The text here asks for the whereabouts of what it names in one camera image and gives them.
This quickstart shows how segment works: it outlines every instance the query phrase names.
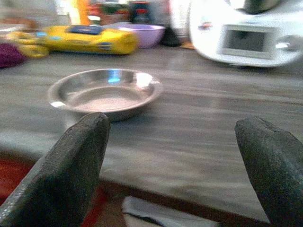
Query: gray countertop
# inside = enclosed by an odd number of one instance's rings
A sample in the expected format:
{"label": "gray countertop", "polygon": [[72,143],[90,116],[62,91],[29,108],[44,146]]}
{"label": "gray countertop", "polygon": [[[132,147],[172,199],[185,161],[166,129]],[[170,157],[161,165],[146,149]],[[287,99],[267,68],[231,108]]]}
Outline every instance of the gray countertop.
{"label": "gray countertop", "polygon": [[41,157],[72,123],[48,104],[48,88],[67,75],[105,68],[150,73],[164,92],[141,115],[112,123],[101,178],[267,221],[233,128],[261,116],[303,141],[300,70],[231,68],[181,48],[52,53],[0,69],[2,151]]}

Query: black object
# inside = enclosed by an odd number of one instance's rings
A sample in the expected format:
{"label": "black object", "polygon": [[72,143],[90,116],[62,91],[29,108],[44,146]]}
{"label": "black object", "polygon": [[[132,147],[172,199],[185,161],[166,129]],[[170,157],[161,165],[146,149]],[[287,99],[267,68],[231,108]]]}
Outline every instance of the black object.
{"label": "black object", "polygon": [[250,182],[274,226],[303,226],[303,144],[258,117],[238,121],[238,146]]}
{"label": "black object", "polygon": [[160,41],[160,44],[165,46],[176,47],[181,46],[182,43],[178,39],[174,30],[171,27],[167,27],[164,31],[164,35]]}
{"label": "black object", "polygon": [[79,227],[99,182],[110,124],[84,116],[40,158],[0,207],[1,227]]}

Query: metal pet bowl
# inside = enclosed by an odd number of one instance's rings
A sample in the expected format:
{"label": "metal pet bowl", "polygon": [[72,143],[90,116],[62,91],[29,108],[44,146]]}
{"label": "metal pet bowl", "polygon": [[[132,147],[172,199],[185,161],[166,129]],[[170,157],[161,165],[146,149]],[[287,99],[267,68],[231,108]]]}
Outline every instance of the metal pet bowl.
{"label": "metal pet bowl", "polygon": [[110,121],[138,114],[162,92],[150,74],[123,69],[101,69],[67,76],[48,91],[52,106],[83,116],[103,112]]}

